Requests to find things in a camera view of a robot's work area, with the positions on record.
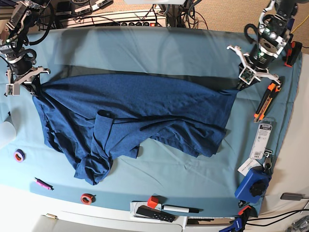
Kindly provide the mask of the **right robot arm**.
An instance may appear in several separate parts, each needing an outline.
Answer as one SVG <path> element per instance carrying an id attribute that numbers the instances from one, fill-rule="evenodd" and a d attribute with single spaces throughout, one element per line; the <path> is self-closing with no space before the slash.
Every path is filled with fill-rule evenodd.
<path id="1" fill-rule="evenodd" d="M 41 13 L 49 9 L 49 22 L 43 36 L 36 40 L 28 39 L 29 29 L 35 26 Z M 50 74 L 49 68 L 35 67 L 37 53 L 32 48 L 40 44 L 48 35 L 54 21 L 55 12 L 49 0 L 19 0 L 16 2 L 12 16 L 5 24 L 5 37 L 0 40 L 0 58 L 7 65 L 8 83 L 4 95 L 17 96 L 23 86 L 31 95 L 41 92 L 40 74 Z"/>

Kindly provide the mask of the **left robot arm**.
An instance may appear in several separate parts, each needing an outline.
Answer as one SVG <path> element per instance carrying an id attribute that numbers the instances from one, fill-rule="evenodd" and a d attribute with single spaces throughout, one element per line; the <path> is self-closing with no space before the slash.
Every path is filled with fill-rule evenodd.
<path id="1" fill-rule="evenodd" d="M 281 85 L 279 76 L 270 74 L 268 67 L 290 41 L 297 10 L 298 3 L 295 0 L 271 0 L 261 12 L 258 26 L 247 24 L 244 28 L 246 39 L 254 45 L 251 52 L 242 53 L 239 46 L 227 47 L 235 52 L 241 61 L 236 89 L 247 88 L 263 78 Z"/>

